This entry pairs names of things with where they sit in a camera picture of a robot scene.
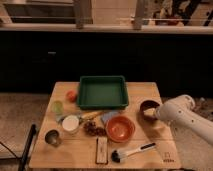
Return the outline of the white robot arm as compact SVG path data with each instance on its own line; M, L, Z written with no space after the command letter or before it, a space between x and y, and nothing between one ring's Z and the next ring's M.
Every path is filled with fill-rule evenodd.
M153 101L148 101L148 106L142 111L147 119L161 120L167 124L178 123L213 145L213 122L196 114L194 108L195 101L191 96L180 95L156 107Z

